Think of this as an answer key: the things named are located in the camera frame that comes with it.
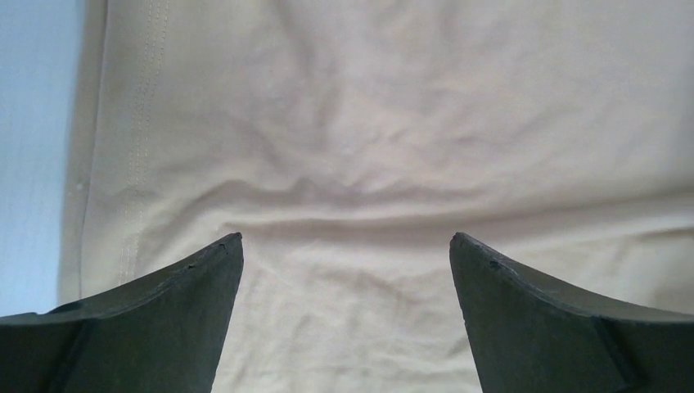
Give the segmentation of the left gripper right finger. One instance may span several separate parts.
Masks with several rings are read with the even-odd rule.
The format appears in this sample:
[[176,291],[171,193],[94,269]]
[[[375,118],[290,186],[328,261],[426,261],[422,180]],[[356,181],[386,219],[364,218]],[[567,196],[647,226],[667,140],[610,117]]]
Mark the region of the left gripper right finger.
[[465,233],[449,261],[483,391],[692,391],[690,314],[587,291]]

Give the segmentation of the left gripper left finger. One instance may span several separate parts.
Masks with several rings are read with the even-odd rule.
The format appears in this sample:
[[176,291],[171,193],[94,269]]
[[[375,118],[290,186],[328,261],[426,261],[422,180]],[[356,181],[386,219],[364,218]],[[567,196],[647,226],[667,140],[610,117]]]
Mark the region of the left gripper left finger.
[[243,267],[231,233],[109,291],[3,317],[2,391],[211,391]]

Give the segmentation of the beige t-shirt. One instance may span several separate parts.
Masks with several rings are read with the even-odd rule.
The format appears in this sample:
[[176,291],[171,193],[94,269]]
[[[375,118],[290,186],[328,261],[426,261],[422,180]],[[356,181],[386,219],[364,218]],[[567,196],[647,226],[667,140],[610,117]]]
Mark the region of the beige t-shirt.
[[241,233],[217,392],[477,392],[464,232],[693,310],[690,1],[89,1],[58,300]]

